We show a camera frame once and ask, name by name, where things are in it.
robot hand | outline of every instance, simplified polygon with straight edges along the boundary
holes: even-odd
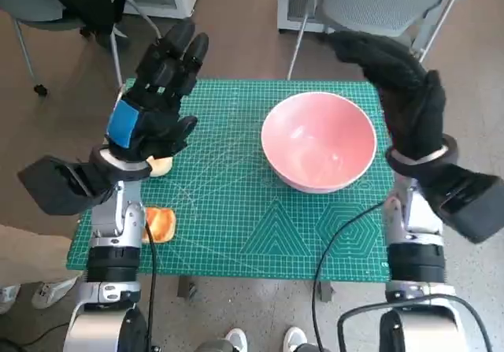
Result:
[[[471,242],[500,230],[504,182],[455,164],[458,146],[443,134],[446,99],[437,71],[426,72],[403,45],[385,37],[341,31],[329,43],[339,60],[360,65],[378,91],[392,139],[391,168],[415,179],[410,186],[419,184],[432,211]]]
[[[443,146],[444,89],[437,71],[426,72],[406,47],[362,32],[331,34],[340,61],[361,66],[377,89],[394,148],[417,161]]]
[[[148,157],[172,157],[186,147],[197,119],[180,119],[180,101],[195,86],[209,45],[204,33],[191,42],[194,32],[193,22],[182,20],[148,47],[133,87],[119,93],[106,133],[109,144],[94,148],[89,161],[45,156],[19,172],[45,213],[72,215],[102,204],[118,181],[149,176]]]
[[[186,147],[185,139],[198,119],[180,120],[180,101],[195,86],[209,45],[204,33],[189,44],[194,32],[191,19],[185,19],[151,44],[136,69],[135,84],[120,94],[106,133],[110,151],[118,159],[172,157]]]

bread slice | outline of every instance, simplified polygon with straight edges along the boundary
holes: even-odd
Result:
[[[176,217],[170,208],[146,208],[147,223],[154,243],[166,243],[175,235]],[[149,243],[149,236],[144,230],[142,242]]]

floor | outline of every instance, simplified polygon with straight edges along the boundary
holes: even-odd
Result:
[[[461,163],[504,176],[504,0],[459,2],[447,18],[426,65],[438,69],[447,90],[446,132],[457,138]],[[276,30],[276,0],[198,0],[194,19],[206,31],[211,48],[202,77],[283,78],[295,35]],[[162,31],[171,24],[156,20]],[[111,59],[76,31],[51,33],[25,28],[35,68],[51,96],[44,101],[32,92],[9,18],[0,14],[2,56],[0,88],[0,222],[43,234],[72,236],[75,217],[42,214],[15,176],[43,154],[68,159],[87,157],[101,141],[114,102]],[[126,17],[124,31],[133,46],[123,54],[124,73],[131,76],[151,34],[136,17]],[[359,80],[359,70],[338,63],[313,36],[303,41],[294,78]],[[504,232],[472,246],[446,231],[448,278],[459,295],[480,312],[495,350],[504,350]],[[145,288],[148,278],[142,278]],[[336,350],[335,323],[342,311],[384,299],[383,285],[334,283],[331,304],[318,306],[326,347]],[[43,330],[67,321],[75,291],[47,311],[34,311],[33,285],[22,289],[12,311],[0,317],[0,336],[33,339]],[[160,278],[154,318],[154,341],[164,350],[192,351],[204,340],[222,336],[230,327],[246,330],[249,351],[280,350],[283,333],[296,324],[314,341],[310,323],[310,283],[282,280],[198,279],[199,293],[191,303],[176,298],[176,279]],[[145,300],[141,306],[145,309]],[[349,350],[377,350],[379,314],[361,316],[346,327]],[[465,314],[472,350],[482,350],[474,323]],[[55,331],[33,351],[61,350],[64,332]]]

green cutting mat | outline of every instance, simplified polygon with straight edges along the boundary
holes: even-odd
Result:
[[[378,151],[371,168],[334,194],[307,195],[287,187],[261,150],[261,125],[269,110],[304,91],[351,99],[376,128]],[[157,246],[159,273],[312,279],[333,233],[384,199],[392,185],[380,104],[367,83],[199,80],[182,114],[199,118],[189,147],[175,157],[167,176],[150,179],[142,188],[145,205],[172,207],[177,216],[175,238]],[[377,210],[341,235],[326,261],[324,279],[387,280],[380,218]],[[81,219],[69,252],[70,269],[85,268],[90,220],[90,213]],[[146,246],[141,269],[151,270]]]

gray chair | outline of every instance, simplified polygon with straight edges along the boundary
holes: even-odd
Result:
[[[324,30],[350,29],[405,43],[423,61],[454,0],[307,0],[287,78],[294,69],[309,17]]]
[[[161,33],[150,18],[142,12],[133,0],[125,0],[129,2],[139,14],[149,23],[156,32],[156,36],[161,38]],[[30,55],[26,44],[24,43],[23,33],[20,24],[25,24],[32,28],[47,30],[47,31],[68,31],[80,28],[83,36],[88,36],[83,22],[76,17],[67,17],[64,15],[65,7],[58,0],[0,0],[0,9],[6,11],[12,18],[14,29],[16,30],[17,38],[23,52],[26,66],[30,72],[30,76],[35,83],[33,90],[39,96],[47,96],[47,89],[40,83],[35,74],[30,60]],[[113,63],[117,78],[117,85],[121,87],[123,84],[122,75],[120,73],[119,55],[117,53],[117,41],[115,33],[110,35],[110,45],[112,47]]]

